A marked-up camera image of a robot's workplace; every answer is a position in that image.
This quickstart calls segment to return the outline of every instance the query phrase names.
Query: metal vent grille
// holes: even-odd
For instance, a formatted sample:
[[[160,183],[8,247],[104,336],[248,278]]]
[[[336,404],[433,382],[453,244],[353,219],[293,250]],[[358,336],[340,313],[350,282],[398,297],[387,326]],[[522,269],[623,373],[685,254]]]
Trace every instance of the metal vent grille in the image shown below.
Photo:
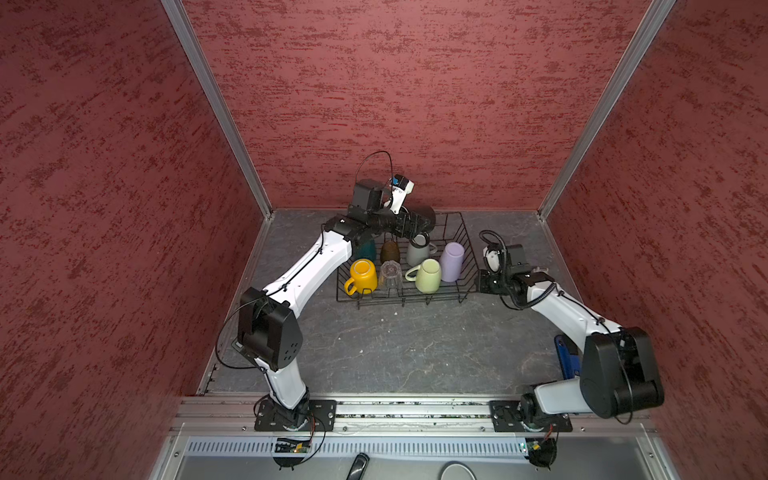
[[[191,437],[186,455],[216,457],[302,456],[273,453],[276,437]],[[319,446],[315,439],[313,448]],[[365,452],[372,457],[408,458],[523,458],[527,454],[524,439],[446,439],[413,437],[326,437],[316,456],[347,457]]]

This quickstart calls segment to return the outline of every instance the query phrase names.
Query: mug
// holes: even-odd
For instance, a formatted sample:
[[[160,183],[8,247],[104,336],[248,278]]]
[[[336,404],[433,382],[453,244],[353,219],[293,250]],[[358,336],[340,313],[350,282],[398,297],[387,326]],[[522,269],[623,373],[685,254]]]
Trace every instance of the mug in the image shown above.
[[[389,260],[400,263],[400,247],[397,246],[397,242],[391,240],[389,242],[384,242],[382,245],[382,254],[379,259],[382,261],[382,265]]]
[[[455,282],[462,275],[464,247],[460,243],[451,242],[445,246],[440,256],[443,282]]]
[[[413,241],[417,245],[424,245],[426,238],[419,234],[413,237]],[[434,243],[424,245],[423,247],[414,247],[413,243],[408,243],[408,250],[406,251],[406,263],[410,266],[421,265],[424,260],[427,260],[430,255],[437,253],[437,247]]]
[[[386,290],[387,295],[391,289],[395,289],[399,295],[402,292],[402,268],[400,263],[387,260],[381,267],[379,274],[379,289]]]
[[[437,260],[428,258],[421,265],[414,266],[406,272],[406,280],[416,282],[416,288],[421,293],[434,293],[440,288],[440,263]]]
[[[376,243],[373,240],[369,240],[357,247],[355,257],[352,258],[352,260],[361,260],[363,258],[367,258],[371,261],[376,260]]]
[[[355,292],[360,292],[363,295],[373,293],[373,290],[376,290],[376,287],[379,286],[379,281],[376,278],[376,267],[367,258],[353,263],[349,268],[349,275],[352,278],[344,283],[344,291],[349,296],[352,296]]]

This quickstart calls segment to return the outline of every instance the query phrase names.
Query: yellow mug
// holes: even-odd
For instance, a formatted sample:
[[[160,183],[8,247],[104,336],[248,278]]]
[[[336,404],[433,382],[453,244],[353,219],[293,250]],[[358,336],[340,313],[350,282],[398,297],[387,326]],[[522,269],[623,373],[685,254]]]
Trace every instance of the yellow mug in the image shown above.
[[[349,268],[349,275],[352,278],[344,283],[344,291],[347,295],[352,296],[358,291],[366,295],[367,293],[373,293],[373,290],[376,290],[376,287],[379,286],[379,279],[376,277],[376,266],[367,258],[361,258],[353,263]]]

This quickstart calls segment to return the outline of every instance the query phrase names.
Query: black handle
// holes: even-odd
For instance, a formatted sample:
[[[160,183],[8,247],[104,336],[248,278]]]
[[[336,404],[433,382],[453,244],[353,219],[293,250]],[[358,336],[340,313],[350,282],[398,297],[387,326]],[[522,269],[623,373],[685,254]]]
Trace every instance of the black handle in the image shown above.
[[[360,480],[362,474],[366,471],[369,460],[370,458],[365,453],[358,453],[355,461],[352,463],[352,468],[349,469],[349,475],[346,476],[346,480]]]

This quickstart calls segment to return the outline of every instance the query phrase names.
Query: purple cup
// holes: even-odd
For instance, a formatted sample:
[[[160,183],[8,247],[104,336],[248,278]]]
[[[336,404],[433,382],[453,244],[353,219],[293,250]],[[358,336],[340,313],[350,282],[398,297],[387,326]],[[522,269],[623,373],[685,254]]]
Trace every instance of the purple cup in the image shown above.
[[[462,275],[462,263],[464,261],[464,247],[460,243],[451,242],[445,245],[440,255],[440,270],[442,270],[443,282],[455,282]]]

